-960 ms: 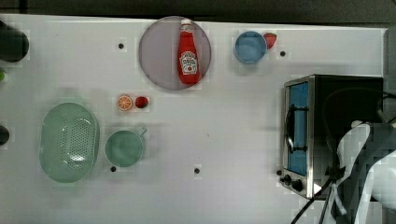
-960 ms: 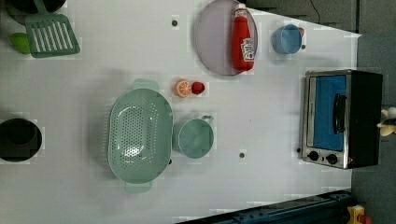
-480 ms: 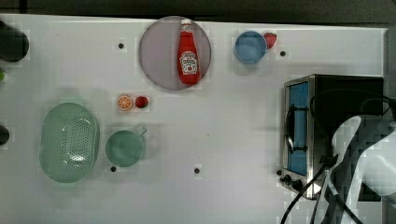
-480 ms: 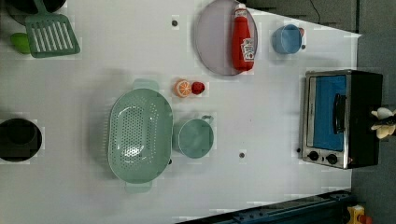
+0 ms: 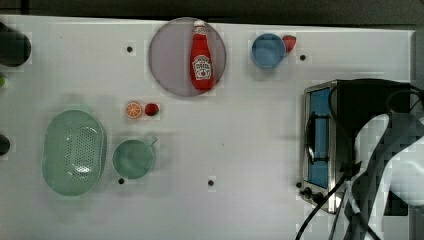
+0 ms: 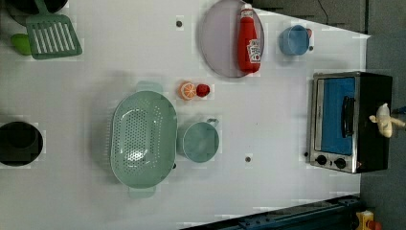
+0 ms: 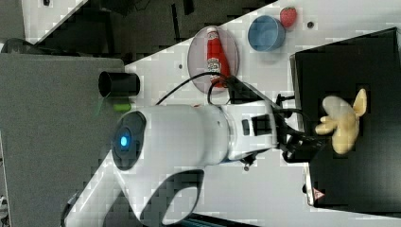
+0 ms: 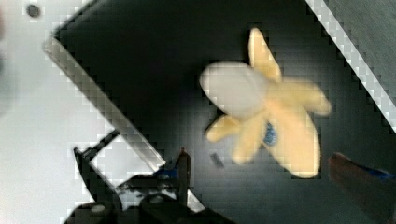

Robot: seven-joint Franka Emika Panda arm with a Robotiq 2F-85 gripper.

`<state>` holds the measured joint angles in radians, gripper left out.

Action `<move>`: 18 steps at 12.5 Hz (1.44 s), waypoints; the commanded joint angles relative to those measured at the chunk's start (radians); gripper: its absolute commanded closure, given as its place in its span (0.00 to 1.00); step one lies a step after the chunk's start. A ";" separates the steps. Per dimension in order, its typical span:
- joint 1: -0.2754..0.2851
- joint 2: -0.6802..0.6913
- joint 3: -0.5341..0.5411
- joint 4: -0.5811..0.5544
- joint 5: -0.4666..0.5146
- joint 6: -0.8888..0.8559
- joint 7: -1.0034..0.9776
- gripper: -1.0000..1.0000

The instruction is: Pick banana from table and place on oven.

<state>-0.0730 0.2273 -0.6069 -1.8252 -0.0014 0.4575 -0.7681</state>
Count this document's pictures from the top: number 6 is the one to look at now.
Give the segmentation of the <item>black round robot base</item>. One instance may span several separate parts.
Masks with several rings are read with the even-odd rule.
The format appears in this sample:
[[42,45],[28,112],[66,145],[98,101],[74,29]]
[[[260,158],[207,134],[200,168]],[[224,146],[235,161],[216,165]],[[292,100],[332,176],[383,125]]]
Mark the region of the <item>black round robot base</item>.
[[0,128],[0,162],[12,167],[33,162],[42,152],[43,137],[33,125],[11,122]]

